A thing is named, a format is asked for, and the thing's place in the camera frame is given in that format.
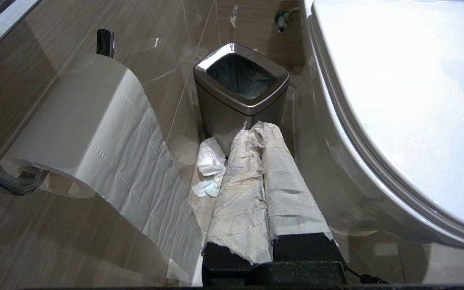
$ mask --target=chrome toilet paper holder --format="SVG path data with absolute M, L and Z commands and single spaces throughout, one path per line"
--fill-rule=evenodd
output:
M 108 29 L 99 29 L 96 32 L 96 53 L 114 57 L 114 32 Z M 18 169 L 20 175 L 14 180 L 0 172 L 0 193 L 13 196 L 26 196 L 36 191 L 48 176 L 49 171 L 33 166 Z

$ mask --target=toilet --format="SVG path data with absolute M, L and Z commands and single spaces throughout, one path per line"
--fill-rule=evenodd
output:
M 464 2 L 300 0 L 295 161 L 337 233 L 464 249 Z

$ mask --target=black cable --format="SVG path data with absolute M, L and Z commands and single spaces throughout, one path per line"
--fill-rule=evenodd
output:
M 359 275 L 356 272 L 354 272 L 354 270 L 352 270 L 351 268 L 348 268 L 347 266 L 345 267 L 350 273 L 354 274 L 356 277 L 359 278 L 359 282 L 361 282 L 361 284 L 389 284 L 388 282 L 384 281 L 379 277 L 374 277 L 366 274 Z
M 354 272 L 354 270 L 352 270 L 351 268 L 348 268 L 348 266 L 345 266 L 345 267 L 346 267 L 346 269 L 347 269 L 350 273 L 354 274 L 354 275 L 355 275 L 356 277 L 358 277 L 359 279 L 361 278 L 361 275 L 359 275 L 359 274 L 357 274 L 356 272 Z

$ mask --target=trash can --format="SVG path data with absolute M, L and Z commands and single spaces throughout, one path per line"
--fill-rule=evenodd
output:
M 204 57 L 194 75 L 205 137 L 216 138 L 225 155 L 245 123 L 280 123 L 289 73 L 260 53 L 229 43 Z

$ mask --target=tiled wall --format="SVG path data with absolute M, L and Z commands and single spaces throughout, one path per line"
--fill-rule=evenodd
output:
M 43 0 L 0 43 L 0 158 L 75 57 L 116 33 L 189 190 L 201 126 L 192 66 L 219 46 L 213 0 Z M 99 196 L 0 194 L 0 288 L 164 285 L 167 257 Z
M 238 6 L 237 28 L 230 23 L 234 5 Z M 221 42 L 257 49 L 278 64 L 304 66 L 299 12 L 291 14 L 284 33 L 276 31 L 276 13 L 294 7 L 298 7 L 298 0 L 217 0 Z

